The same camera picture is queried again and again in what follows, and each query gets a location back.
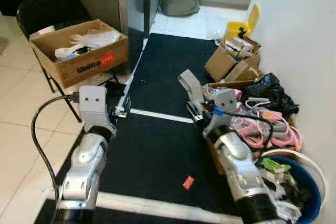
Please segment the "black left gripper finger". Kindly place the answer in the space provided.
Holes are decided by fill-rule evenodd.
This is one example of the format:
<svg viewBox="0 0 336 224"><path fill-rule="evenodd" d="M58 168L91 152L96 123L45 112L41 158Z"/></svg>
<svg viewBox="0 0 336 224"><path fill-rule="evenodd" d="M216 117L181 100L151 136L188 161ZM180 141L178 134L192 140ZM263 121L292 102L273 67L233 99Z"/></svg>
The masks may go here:
<svg viewBox="0 0 336 224"><path fill-rule="evenodd" d="M124 97L127 94L127 85L115 81L108 81L105 83L106 98L114 99Z"/></svg>

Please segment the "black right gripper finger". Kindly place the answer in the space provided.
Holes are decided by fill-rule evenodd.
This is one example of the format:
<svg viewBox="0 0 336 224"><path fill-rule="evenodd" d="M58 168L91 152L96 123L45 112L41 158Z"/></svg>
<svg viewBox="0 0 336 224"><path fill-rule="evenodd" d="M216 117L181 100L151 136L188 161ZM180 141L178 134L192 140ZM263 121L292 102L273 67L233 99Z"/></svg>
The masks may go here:
<svg viewBox="0 0 336 224"><path fill-rule="evenodd" d="M204 102L202 86L191 70L185 70L179 75L179 83L187 92L190 102L200 104Z"/></svg>

